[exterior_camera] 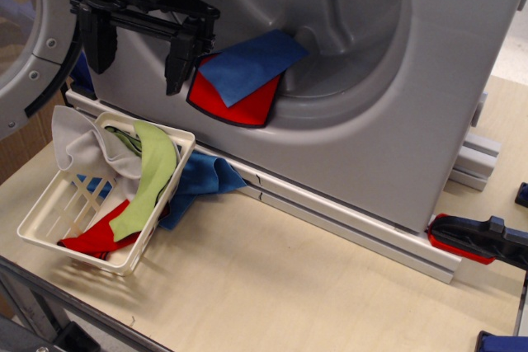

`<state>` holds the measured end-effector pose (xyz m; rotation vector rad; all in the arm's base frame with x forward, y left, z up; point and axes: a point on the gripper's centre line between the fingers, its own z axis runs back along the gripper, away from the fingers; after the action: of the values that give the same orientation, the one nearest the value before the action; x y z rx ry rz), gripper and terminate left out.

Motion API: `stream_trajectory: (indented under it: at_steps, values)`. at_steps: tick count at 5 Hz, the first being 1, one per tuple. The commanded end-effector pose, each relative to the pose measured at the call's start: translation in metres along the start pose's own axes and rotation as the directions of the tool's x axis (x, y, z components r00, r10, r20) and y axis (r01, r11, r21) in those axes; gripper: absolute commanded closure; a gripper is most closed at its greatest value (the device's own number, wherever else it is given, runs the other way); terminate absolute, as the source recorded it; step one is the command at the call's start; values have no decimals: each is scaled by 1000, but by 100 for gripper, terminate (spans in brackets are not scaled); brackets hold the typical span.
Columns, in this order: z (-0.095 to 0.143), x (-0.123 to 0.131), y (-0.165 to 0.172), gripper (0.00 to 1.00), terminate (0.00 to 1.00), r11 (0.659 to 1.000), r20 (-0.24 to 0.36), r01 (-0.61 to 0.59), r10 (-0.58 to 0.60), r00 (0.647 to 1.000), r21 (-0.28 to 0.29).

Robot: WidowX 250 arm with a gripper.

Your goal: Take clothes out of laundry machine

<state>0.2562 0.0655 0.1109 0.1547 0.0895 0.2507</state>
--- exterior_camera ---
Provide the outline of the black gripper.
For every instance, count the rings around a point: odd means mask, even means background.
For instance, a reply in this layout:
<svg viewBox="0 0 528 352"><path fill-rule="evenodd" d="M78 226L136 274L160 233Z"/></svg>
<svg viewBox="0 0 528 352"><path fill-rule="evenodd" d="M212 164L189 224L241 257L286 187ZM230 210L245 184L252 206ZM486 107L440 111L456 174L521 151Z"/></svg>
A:
<svg viewBox="0 0 528 352"><path fill-rule="evenodd" d="M114 62L116 27L171 36L166 57L166 95L180 92L197 60L215 45L219 10L201 0L71 0L88 66L103 74Z"/></svg>

